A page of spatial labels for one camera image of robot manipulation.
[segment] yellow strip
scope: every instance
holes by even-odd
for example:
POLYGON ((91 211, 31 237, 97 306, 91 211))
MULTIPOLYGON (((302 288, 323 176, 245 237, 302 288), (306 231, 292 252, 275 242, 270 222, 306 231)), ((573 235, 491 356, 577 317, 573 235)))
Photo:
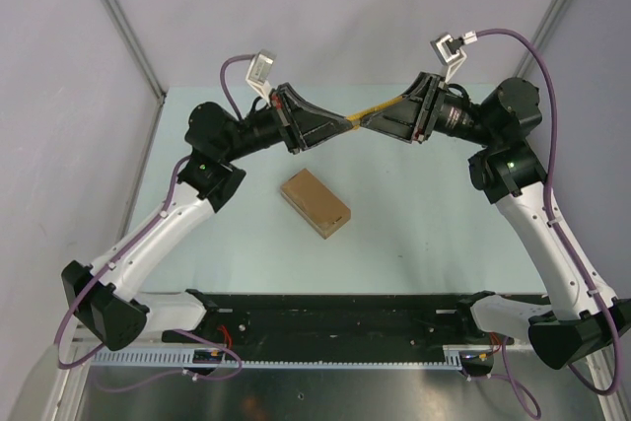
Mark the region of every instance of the yellow strip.
POLYGON ((369 113, 377 112, 379 110, 383 110, 384 108, 388 108, 391 105, 395 105, 396 103, 400 103, 403 100, 403 96, 397 96, 394 99, 390 99, 385 103, 375 105, 373 107, 367 108, 366 110, 362 110, 361 112, 354 113, 353 115, 347 115, 345 118, 353 123, 353 130, 357 130, 359 128, 359 122, 365 115, 369 113))

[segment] brown box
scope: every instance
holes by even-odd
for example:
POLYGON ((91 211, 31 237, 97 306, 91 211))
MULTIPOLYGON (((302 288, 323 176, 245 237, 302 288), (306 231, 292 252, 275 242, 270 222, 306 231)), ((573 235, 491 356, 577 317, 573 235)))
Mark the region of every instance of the brown box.
POLYGON ((351 218, 351 210, 308 170, 287 180, 280 193, 325 239, 351 218))

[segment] light blue table surface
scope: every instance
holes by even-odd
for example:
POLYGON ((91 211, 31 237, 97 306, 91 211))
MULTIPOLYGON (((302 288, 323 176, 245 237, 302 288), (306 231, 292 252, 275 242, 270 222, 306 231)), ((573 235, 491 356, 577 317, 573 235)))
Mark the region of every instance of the light blue table surface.
MULTIPOLYGON (((491 90, 467 87, 475 101, 491 90)), ((297 88, 344 115, 381 103, 404 86, 297 88)), ((249 109, 253 92, 234 88, 249 109)), ((219 88, 172 88, 132 217, 163 199, 192 109, 226 105, 219 88)), ((235 162, 247 172, 233 199, 156 268, 143 290, 241 293, 543 292, 517 235, 469 181, 479 148, 438 133, 409 145, 358 130, 292 156, 283 144, 235 162), (284 201, 280 185, 308 168, 351 209, 328 240, 284 201)))

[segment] box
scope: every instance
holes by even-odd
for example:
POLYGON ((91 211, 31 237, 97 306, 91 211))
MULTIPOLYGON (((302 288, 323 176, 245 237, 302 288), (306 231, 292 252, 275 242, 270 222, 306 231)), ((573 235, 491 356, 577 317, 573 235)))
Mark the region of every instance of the box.
POLYGON ((351 210, 308 170, 287 180, 280 192, 325 239, 351 218, 351 210))

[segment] robotic arm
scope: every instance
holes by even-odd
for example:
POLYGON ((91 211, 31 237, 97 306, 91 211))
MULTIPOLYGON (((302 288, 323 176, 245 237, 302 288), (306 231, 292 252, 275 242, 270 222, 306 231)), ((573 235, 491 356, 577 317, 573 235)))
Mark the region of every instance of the robotic arm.
MULTIPOLYGON (((435 49, 451 68, 446 73, 451 78, 453 62, 459 65, 466 57, 459 49, 466 42, 454 46, 448 35, 439 42, 435 49)), ((73 261, 63 270, 74 315, 107 348, 119 350, 143 332, 191 330, 202 321, 206 310, 193 294, 147 295, 139 289, 158 262, 236 192, 245 172, 232 161, 280 142, 296 154, 359 127, 408 143, 423 143, 437 131, 483 147, 469 159, 471 181, 520 236, 545 284, 550 305, 478 293, 462 300, 458 308, 467 331, 493 331, 528 340, 554 369, 611 343, 593 292, 588 291, 544 212, 546 174, 526 141, 541 122, 535 86, 508 79, 476 105, 464 88, 448 84, 446 76, 421 73, 401 96, 343 117, 309 104, 289 84, 272 89, 266 76, 273 59, 261 51, 251 61, 246 79, 266 105, 241 121, 215 103, 199 105, 190 115, 185 135, 191 155, 181 171, 174 170, 162 205, 90 265, 73 261), (93 286, 86 292, 89 284, 93 286)), ((556 201, 552 205, 556 221, 593 275, 619 334, 624 333, 631 326, 631 300, 618 300, 596 274, 562 220, 556 201)))

